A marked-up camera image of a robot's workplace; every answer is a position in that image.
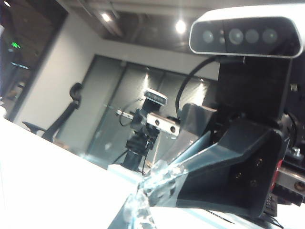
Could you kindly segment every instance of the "white camera housing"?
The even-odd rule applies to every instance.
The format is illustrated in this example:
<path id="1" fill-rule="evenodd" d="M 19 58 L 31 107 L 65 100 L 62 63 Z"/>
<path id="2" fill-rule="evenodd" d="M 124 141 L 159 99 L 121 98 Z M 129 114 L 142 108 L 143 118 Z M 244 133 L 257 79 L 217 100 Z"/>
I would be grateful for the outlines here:
<path id="1" fill-rule="evenodd" d="M 204 35 L 204 27 L 219 31 Z M 305 45 L 305 4 L 208 11 L 192 24 L 189 45 L 197 54 L 295 58 Z"/>
<path id="2" fill-rule="evenodd" d="M 153 89 L 148 88 L 147 91 L 145 91 L 144 96 L 145 98 L 162 106 L 167 104 L 167 96 Z"/>

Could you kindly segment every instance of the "ceiling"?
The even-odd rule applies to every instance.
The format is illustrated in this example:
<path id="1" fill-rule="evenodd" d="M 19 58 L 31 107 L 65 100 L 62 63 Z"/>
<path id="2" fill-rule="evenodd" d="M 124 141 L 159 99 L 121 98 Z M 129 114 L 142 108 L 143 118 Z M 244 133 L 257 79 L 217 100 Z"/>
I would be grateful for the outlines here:
<path id="1" fill-rule="evenodd" d="M 192 22 L 208 10 L 304 0 L 64 0 L 103 39 L 134 43 L 176 52 L 191 53 L 188 47 Z M 107 13 L 112 21 L 101 17 Z M 178 34 L 175 24 L 186 23 Z"/>

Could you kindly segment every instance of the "white wall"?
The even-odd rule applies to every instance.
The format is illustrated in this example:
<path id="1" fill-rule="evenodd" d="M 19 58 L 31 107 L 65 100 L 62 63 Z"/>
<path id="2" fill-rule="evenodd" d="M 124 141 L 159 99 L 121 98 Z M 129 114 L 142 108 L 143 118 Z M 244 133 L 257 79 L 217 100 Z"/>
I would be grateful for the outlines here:
<path id="1" fill-rule="evenodd" d="M 205 59 L 200 55 L 103 40 L 79 16 L 70 12 L 15 123 L 24 127 L 22 121 L 27 121 L 49 127 L 71 101 L 70 87 L 83 81 L 95 54 L 180 73 L 189 73 Z M 198 75 L 217 79 L 218 69 L 219 65 L 213 63 Z"/>
<path id="2" fill-rule="evenodd" d="M 49 127 L 71 101 L 70 87 L 82 82 L 94 57 L 99 37 L 77 16 L 70 14 L 37 75 L 15 123 L 28 121 Z"/>

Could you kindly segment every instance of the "green light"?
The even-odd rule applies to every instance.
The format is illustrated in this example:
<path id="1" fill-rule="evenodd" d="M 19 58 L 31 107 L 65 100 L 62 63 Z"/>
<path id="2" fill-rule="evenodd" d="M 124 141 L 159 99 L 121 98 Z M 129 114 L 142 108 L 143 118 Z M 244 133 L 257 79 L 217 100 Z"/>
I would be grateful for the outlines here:
<path id="1" fill-rule="evenodd" d="M 12 45 L 14 48 L 21 49 L 20 45 L 18 45 L 16 42 L 12 42 L 11 45 Z"/>

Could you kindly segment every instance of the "chair armrest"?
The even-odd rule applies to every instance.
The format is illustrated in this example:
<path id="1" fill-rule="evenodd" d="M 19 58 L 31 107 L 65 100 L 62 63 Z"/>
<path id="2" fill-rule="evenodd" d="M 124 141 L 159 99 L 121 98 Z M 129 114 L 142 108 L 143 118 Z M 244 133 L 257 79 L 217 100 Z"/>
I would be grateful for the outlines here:
<path id="1" fill-rule="evenodd" d="M 28 123 L 28 122 L 22 122 L 22 123 L 25 124 L 25 125 L 30 129 L 30 131 L 31 131 L 33 134 L 37 134 L 37 132 L 38 132 L 39 130 L 44 131 L 44 132 L 47 131 L 46 129 L 43 129 L 43 128 L 41 128 L 41 127 L 39 127 L 39 126 L 37 126 L 37 125 L 34 125 L 34 124 L 32 124 L 32 123 Z"/>

